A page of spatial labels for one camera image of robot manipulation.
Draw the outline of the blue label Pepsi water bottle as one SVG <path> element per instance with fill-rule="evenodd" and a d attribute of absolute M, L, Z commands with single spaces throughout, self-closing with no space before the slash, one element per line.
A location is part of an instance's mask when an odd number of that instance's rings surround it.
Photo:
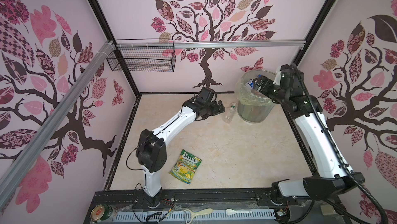
<path fill-rule="evenodd" d="M 262 75 L 257 75 L 256 78 L 254 79 L 250 79 L 245 83 L 245 87 L 249 90 L 253 90 L 255 83 L 257 82 L 257 80 L 261 77 Z"/>

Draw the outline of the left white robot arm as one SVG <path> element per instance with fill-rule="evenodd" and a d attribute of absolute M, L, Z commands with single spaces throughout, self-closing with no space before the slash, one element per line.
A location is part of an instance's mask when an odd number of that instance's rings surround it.
<path fill-rule="evenodd" d="M 206 102 L 193 97 L 160 127 L 141 132 L 135 155 L 144 170 L 144 192 L 147 196 L 154 198 L 162 190 L 160 170 L 167 160 L 166 148 L 170 142 L 189 124 L 224 112 L 225 106 L 221 100 Z"/>

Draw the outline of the green label small bottle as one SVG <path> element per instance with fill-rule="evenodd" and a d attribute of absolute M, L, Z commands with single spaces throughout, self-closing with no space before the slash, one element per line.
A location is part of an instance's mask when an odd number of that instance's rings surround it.
<path fill-rule="evenodd" d="M 225 116 L 224 116 L 224 121 L 226 123 L 231 123 L 231 121 L 234 117 L 234 114 L 236 112 L 236 107 L 237 107 L 237 104 L 232 103 L 231 106 L 226 110 Z"/>

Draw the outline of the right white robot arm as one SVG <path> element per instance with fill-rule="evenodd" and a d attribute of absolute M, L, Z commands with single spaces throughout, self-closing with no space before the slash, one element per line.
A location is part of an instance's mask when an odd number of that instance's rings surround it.
<path fill-rule="evenodd" d="M 321 107 L 315 97 L 304 92 L 297 76 L 282 75 L 278 83 L 260 76 L 253 80 L 253 88 L 282 106 L 295 137 L 314 164 L 312 176 L 273 183 L 277 195 L 324 200 L 365 182 L 362 173 L 354 172 L 344 157 L 337 155 L 338 147 L 326 135 Z"/>

